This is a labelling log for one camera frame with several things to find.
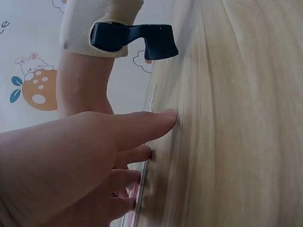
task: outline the wooden board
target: wooden board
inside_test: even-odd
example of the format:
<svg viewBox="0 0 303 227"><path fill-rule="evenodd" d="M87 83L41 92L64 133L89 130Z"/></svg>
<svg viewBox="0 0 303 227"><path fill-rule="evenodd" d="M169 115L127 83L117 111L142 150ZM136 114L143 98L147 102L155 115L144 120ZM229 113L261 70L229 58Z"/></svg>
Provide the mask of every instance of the wooden board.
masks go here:
<svg viewBox="0 0 303 227"><path fill-rule="evenodd" d="M303 2L175 0L139 227L303 226Z"/></svg>

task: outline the cartoon wallpaper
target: cartoon wallpaper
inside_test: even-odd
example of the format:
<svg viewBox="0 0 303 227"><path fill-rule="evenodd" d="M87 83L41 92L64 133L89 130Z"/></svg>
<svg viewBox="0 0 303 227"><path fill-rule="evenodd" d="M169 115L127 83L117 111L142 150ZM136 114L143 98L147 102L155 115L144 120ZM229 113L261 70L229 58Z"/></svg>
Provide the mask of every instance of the cartoon wallpaper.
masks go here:
<svg viewBox="0 0 303 227"><path fill-rule="evenodd" d="M151 73L153 62L144 58L144 51L139 51L137 56L133 58L136 66L140 67L144 72Z"/></svg>
<svg viewBox="0 0 303 227"><path fill-rule="evenodd" d="M62 13L65 11L67 0L53 0L53 6L59 9Z"/></svg>
<svg viewBox="0 0 303 227"><path fill-rule="evenodd" d="M17 89L10 95L10 102L16 102L22 93L26 102L35 109L57 110L57 70L52 65L47 65L35 52L28 59L18 58L15 63L20 65L24 77L12 77L11 82Z"/></svg>

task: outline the hand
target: hand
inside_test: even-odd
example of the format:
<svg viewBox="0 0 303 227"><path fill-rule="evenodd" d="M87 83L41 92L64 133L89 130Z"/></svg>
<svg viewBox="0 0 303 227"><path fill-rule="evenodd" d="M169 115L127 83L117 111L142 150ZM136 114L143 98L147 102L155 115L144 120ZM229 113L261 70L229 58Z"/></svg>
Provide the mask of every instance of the hand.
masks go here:
<svg viewBox="0 0 303 227"><path fill-rule="evenodd" d="M174 111L85 112L1 134L0 207L5 210L0 221L21 227L108 227L135 203L111 193L140 180L136 171L112 168L147 160L151 151L142 144L175 123Z"/></svg>

